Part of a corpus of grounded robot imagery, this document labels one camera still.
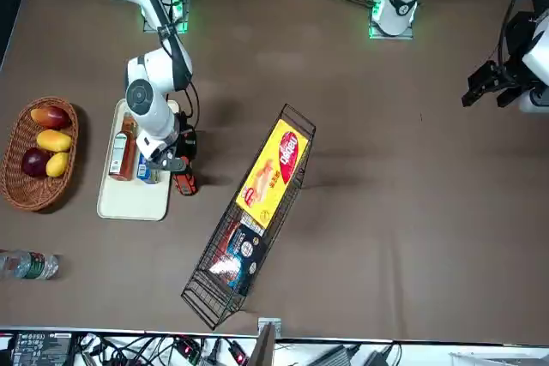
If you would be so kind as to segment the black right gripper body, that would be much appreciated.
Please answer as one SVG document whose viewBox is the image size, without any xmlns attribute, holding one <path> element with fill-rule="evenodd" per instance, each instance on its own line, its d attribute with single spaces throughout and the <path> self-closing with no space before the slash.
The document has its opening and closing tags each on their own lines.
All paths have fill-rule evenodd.
<svg viewBox="0 0 549 366">
<path fill-rule="evenodd" d="M 172 145 L 148 161 L 148 168 L 184 174 L 190 168 L 189 150 L 186 146 Z"/>
</svg>

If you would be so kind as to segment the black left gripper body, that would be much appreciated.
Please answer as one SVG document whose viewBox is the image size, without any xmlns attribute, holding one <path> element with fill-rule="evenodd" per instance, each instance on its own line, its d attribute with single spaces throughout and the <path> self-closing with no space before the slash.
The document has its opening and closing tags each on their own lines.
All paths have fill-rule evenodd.
<svg viewBox="0 0 549 366">
<path fill-rule="evenodd" d="M 524 87 L 536 81 L 536 76 L 522 61 L 528 51 L 536 28 L 534 12 L 517 12 L 506 24 L 502 45 L 506 46 L 508 56 L 500 57 L 502 48 L 498 46 L 495 68 L 495 90 L 508 87 Z"/>
</svg>

